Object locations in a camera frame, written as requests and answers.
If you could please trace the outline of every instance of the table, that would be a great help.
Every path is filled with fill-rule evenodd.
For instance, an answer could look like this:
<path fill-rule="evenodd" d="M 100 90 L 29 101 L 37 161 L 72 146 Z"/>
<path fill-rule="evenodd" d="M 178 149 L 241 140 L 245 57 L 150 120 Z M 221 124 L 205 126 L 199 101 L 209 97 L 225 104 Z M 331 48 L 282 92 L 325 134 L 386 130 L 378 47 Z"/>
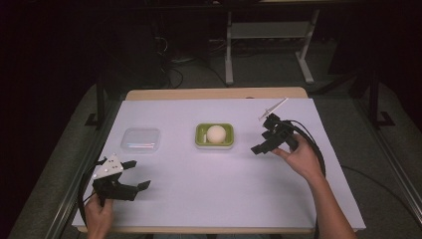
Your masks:
<path fill-rule="evenodd" d="M 114 203 L 112 231 L 312 232 L 316 213 L 305 180 L 273 154 L 255 155 L 250 150 L 263 141 L 261 133 L 265 129 L 258 117 L 283 97 L 290 99 L 276 114 L 300 121 L 313 134 L 325 157 L 327 180 L 340 207 L 355 230 L 363 229 L 363 220 L 313 100 L 306 99 L 303 89 L 291 88 L 130 92 L 121 104 L 101 158 L 116 153 L 121 161 L 137 160 L 136 168 L 126 170 L 119 181 L 136 185 L 151 180 L 151 184 L 134 201 Z M 230 123 L 235 131 L 233 147 L 196 148 L 194 132 L 202 122 Z M 159 128 L 158 151 L 124 153 L 119 144 L 125 130 L 133 126 Z M 89 187 L 85 197 L 91 191 Z M 86 231 L 79 213 L 73 225 Z"/>

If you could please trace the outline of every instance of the forearm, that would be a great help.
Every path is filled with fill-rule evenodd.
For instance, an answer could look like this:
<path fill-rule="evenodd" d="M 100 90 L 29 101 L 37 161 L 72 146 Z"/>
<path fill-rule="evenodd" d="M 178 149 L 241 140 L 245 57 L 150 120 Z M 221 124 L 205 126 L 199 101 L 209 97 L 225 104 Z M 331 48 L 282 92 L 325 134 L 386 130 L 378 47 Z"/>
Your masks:
<path fill-rule="evenodd" d="M 308 180 L 316 205 L 319 235 L 322 239 L 357 238 L 338 206 L 323 176 Z"/>

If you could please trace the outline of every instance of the metal frame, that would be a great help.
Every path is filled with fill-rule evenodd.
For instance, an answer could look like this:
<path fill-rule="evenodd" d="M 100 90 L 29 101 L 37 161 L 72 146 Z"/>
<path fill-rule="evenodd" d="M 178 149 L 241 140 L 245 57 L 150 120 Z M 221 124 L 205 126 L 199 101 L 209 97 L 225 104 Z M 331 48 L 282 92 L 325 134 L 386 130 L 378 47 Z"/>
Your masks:
<path fill-rule="evenodd" d="M 232 12 L 228 12 L 227 19 L 227 48 L 225 57 L 226 85 L 233 85 L 233 63 L 232 63 L 232 39 L 250 38 L 304 38 L 304 45 L 296 52 L 298 63 L 304 74 L 305 82 L 313 84 L 314 78 L 305 59 L 314 29 L 317 24 L 319 9 L 313 11 L 309 22 L 280 22 L 280 23 L 233 23 Z M 274 29 L 280 32 L 262 31 L 262 29 Z"/>

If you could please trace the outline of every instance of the wrist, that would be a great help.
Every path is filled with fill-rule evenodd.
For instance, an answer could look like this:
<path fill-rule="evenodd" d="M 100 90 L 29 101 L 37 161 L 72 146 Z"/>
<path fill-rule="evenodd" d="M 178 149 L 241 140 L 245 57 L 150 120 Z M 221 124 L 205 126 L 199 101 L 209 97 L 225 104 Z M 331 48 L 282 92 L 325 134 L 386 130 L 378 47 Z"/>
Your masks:
<path fill-rule="evenodd" d="M 326 181 L 326 178 L 323 176 L 322 173 L 309 175 L 305 178 L 305 180 L 307 181 L 310 187 L 318 187 L 320 185 L 328 184 L 328 181 Z"/>

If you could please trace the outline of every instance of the ball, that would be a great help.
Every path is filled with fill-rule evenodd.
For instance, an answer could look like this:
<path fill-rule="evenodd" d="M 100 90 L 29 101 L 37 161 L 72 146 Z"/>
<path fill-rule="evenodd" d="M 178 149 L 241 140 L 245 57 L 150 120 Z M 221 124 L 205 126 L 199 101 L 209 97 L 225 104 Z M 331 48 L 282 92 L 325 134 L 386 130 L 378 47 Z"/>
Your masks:
<path fill-rule="evenodd" d="M 207 130 L 207 139 L 212 143 L 222 143 L 226 139 L 226 129 L 221 125 L 212 125 Z"/>

